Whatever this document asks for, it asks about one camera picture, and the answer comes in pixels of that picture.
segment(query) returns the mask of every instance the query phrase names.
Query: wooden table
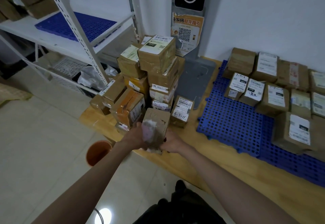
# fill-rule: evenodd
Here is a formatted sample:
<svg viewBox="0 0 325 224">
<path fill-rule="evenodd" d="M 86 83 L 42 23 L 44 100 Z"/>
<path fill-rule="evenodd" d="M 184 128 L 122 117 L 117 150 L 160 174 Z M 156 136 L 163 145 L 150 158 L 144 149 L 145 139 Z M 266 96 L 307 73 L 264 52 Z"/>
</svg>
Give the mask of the wooden table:
<svg viewBox="0 0 325 224">
<path fill-rule="evenodd" d="M 221 62 L 216 61 L 216 63 L 217 66 L 221 66 Z M 203 113 L 206 104 L 204 99 L 209 96 L 212 82 L 216 79 L 217 73 L 218 67 L 211 77 L 198 109 L 191 112 L 186 127 L 184 129 L 172 127 L 173 130 L 200 153 L 267 196 L 300 223 L 325 223 L 324 188 L 248 154 L 238 154 L 234 148 L 217 140 L 208 140 L 205 135 L 196 132 L 197 117 Z M 103 116 L 92 107 L 88 107 L 80 116 L 79 121 L 111 140 L 120 141 L 122 139 L 122 135 L 114 127 L 116 120 L 112 115 Z M 185 181 L 211 193 L 196 170 L 180 155 L 167 152 L 157 155 L 141 150 L 135 152 Z"/>
</svg>

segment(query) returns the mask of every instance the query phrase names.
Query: black cable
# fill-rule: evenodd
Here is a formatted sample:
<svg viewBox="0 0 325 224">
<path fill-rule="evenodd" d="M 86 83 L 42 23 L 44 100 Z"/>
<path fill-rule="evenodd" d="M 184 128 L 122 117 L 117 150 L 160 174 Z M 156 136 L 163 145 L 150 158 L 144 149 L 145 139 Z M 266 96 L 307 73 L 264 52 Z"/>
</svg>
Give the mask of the black cable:
<svg viewBox="0 0 325 224">
<path fill-rule="evenodd" d="M 97 214 L 100 216 L 100 220 L 101 220 L 101 222 L 102 222 L 102 224 L 104 224 L 104 219 L 103 219 L 103 217 L 102 217 L 102 215 L 101 215 L 101 213 L 98 211 L 98 209 L 94 209 L 96 212 L 97 212 Z"/>
</svg>

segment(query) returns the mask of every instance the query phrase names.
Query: blue perforated mat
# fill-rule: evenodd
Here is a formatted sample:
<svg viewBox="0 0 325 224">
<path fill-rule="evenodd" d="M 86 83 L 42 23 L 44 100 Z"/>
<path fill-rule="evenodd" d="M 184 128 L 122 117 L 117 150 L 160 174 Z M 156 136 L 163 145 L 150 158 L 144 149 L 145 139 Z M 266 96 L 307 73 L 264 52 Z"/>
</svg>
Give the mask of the blue perforated mat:
<svg viewBox="0 0 325 224">
<path fill-rule="evenodd" d="M 224 97 L 229 79 L 222 78 L 223 61 L 197 132 L 251 156 L 325 187 L 325 163 L 307 155 L 295 155 L 271 144 L 274 119 L 254 112 L 244 103 Z"/>
<path fill-rule="evenodd" d="M 110 21 L 87 14 L 77 12 L 74 14 L 90 42 L 116 24 L 116 21 Z M 35 27 L 48 33 L 78 41 L 61 12 L 39 22 Z"/>
</svg>

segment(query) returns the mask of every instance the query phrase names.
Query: right arm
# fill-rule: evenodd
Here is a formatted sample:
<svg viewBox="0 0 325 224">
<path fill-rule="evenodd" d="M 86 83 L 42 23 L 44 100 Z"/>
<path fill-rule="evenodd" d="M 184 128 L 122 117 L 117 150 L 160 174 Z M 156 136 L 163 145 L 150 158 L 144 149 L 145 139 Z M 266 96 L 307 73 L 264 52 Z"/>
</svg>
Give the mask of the right arm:
<svg viewBox="0 0 325 224">
<path fill-rule="evenodd" d="M 187 159 L 235 223 L 298 223 L 266 196 L 185 143 L 170 128 L 166 132 L 166 142 L 160 148 Z"/>
</svg>

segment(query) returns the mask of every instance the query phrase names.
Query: shoe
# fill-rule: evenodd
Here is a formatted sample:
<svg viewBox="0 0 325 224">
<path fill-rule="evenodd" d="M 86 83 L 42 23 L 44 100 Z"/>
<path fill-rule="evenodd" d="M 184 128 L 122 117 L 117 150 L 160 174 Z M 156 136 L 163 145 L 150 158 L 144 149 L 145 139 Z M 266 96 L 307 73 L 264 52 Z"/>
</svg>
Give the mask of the shoe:
<svg viewBox="0 0 325 224">
<path fill-rule="evenodd" d="M 158 205 L 165 205 L 168 203 L 168 200 L 166 198 L 161 198 L 159 201 L 158 201 Z"/>
<path fill-rule="evenodd" d="M 184 190 L 184 189 L 186 189 L 186 185 L 185 185 L 184 181 L 178 180 L 175 185 L 175 191 Z"/>
</svg>

